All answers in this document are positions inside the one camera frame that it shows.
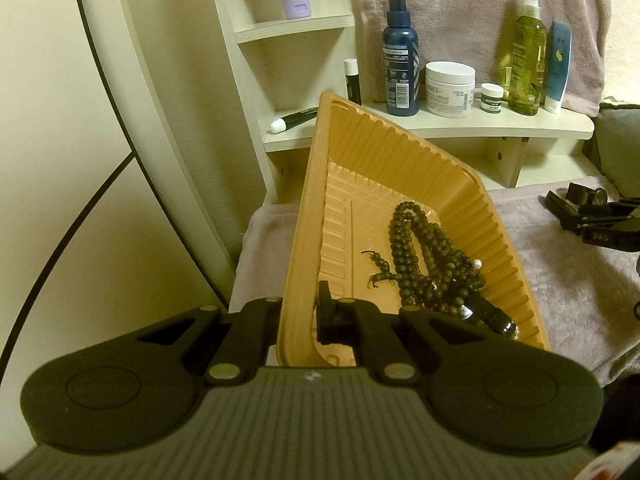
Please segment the orange plastic tray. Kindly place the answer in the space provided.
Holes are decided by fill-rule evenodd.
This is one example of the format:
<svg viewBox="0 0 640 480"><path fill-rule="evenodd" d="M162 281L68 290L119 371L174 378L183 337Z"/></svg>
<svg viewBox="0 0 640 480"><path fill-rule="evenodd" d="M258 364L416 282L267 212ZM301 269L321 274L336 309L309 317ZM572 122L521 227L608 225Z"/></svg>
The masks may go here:
<svg viewBox="0 0 640 480"><path fill-rule="evenodd" d="M368 281L370 252L392 256L388 224L412 200L442 226L454 248L483 263L482 295L514 319L518 339L551 347L532 288L500 214L474 170L394 122L335 93L322 94L300 201L277 339L280 364L352 366L352 350L316 339L316 298L400 309L398 288Z"/></svg>

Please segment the black rectangular clip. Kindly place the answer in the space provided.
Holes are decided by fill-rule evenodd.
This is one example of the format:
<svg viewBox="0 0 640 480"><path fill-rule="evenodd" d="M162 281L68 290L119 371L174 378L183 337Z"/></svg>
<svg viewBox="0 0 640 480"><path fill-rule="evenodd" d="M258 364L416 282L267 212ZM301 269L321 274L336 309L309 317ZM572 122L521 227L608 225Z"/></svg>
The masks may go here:
<svg viewBox="0 0 640 480"><path fill-rule="evenodd" d="M555 192L547 193L544 206L559 220L563 230L578 234L582 229L582 216L578 210Z"/></svg>

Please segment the grey cushion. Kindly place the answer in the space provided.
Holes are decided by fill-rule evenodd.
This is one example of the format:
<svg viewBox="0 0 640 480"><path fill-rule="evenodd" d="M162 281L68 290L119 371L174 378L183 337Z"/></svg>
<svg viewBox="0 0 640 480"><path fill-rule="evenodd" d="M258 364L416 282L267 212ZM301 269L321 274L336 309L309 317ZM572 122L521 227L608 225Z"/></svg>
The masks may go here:
<svg viewBox="0 0 640 480"><path fill-rule="evenodd" d="M593 136L582 148L590 162L625 197L638 197L640 126L638 104L603 103Z"/></svg>

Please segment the lilac plush table cloth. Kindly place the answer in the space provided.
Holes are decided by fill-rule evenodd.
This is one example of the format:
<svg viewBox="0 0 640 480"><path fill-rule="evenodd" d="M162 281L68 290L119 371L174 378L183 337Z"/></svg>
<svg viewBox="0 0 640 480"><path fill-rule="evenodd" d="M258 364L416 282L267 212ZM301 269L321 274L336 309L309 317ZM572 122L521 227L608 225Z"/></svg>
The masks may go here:
<svg viewBox="0 0 640 480"><path fill-rule="evenodd" d="M490 193L532 286L554 352L593 372L601 385L638 374L638 256L588 245L561 228L544 196L563 182ZM244 234L230 309L284 292L297 204L256 210Z"/></svg>

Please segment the small green-label jar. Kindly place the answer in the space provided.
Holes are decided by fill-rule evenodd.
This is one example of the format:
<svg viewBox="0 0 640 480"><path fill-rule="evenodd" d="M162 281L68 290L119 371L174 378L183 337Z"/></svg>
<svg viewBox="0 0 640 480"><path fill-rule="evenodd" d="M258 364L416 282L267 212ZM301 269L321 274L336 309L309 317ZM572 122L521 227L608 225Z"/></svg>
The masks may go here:
<svg viewBox="0 0 640 480"><path fill-rule="evenodd" d="M486 113L499 114L502 110L504 89L498 84L485 82L480 85L480 109Z"/></svg>

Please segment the blue and white tube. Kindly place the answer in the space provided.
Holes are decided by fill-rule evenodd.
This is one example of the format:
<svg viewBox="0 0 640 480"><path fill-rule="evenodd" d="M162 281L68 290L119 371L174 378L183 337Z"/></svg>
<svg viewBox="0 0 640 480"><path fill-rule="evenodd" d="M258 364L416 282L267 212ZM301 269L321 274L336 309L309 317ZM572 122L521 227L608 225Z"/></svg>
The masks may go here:
<svg viewBox="0 0 640 480"><path fill-rule="evenodd" d="M546 98L544 99L544 108L552 114L559 114L562 108L568 76L570 76L572 45L573 34L570 24L554 20L551 26Z"/></svg>

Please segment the green oil spray bottle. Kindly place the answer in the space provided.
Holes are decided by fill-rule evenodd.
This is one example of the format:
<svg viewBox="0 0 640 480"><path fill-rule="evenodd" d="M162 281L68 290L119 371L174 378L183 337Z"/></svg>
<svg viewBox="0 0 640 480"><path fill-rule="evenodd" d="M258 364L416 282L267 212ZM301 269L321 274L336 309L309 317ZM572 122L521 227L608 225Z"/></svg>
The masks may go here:
<svg viewBox="0 0 640 480"><path fill-rule="evenodd" d="M547 29L539 0L522 0L515 21L508 76L510 110L535 116L540 107L546 68Z"/></svg>

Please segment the white cream jar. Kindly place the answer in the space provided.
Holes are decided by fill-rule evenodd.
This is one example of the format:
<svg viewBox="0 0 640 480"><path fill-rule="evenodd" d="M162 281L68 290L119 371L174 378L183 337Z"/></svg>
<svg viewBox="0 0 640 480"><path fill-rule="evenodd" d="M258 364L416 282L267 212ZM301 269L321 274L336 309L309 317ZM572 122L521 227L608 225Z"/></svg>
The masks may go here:
<svg viewBox="0 0 640 480"><path fill-rule="evenodd" d="M440 117L462 118L472 112L475 70L457 62L425 65L426 109Z"/></svg>

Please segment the hanging lilac towel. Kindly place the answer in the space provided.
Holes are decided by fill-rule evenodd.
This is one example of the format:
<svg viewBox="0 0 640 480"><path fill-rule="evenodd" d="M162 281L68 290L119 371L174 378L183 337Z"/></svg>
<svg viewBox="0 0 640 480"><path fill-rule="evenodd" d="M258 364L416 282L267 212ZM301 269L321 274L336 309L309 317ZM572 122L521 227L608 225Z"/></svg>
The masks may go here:
<svg viewBox="0 0 640 480"><path fill-rule="evenodd" d="M515 22L523 0L407 0L411 25L419 36L420 62L454 61L472 66L478 81L501 82L510 64ZM382 32L388 0L355 0L364 95L385 99ZM563 105L597 116L604 90L606 36L611 0L539 0L546 26L564 22L572 29L570 74Z"/></svg>

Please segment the dark blue spray bottle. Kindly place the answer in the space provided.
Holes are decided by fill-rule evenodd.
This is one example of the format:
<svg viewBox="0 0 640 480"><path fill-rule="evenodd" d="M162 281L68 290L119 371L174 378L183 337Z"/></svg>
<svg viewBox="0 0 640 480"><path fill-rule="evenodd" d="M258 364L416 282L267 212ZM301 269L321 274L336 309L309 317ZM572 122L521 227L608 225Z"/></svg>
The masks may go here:
<svg viewBox="0 0 640 480"><path fill-rule="evenodd" d="M419 110L420 49L406 0L388 0L382 43L387 113L413 116Z"/></svg>

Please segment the black white lip balm stick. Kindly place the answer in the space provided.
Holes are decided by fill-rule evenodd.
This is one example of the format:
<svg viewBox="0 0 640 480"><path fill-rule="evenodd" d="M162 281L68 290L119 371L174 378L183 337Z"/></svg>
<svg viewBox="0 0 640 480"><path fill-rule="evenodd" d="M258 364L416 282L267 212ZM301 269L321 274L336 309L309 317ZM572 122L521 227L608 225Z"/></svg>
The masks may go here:
<svg viewBox="0 0 640 480"><path fill-rule="evenodd" d="M346 90L349 101L361 104L361 90L359 80L359 66L356 58L344 59L344 73L346 78Z"/></svg>

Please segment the black tube with white cap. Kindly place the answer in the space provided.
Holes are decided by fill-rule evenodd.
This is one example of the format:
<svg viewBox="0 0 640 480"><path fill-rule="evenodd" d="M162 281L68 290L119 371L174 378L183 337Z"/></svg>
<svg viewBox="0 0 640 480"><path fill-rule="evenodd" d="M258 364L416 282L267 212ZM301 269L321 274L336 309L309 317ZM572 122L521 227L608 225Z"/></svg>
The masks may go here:
<svg viewBox="0 0 640 480"><path fill-rule="evenodd" d="M317 117L318 107L308 107L304 110L298 110L295 113L286 114L274 118L270 124L269 132L271 134L279 134L295 128L299 125L303 125L305 122L310 122Z"/></svg>

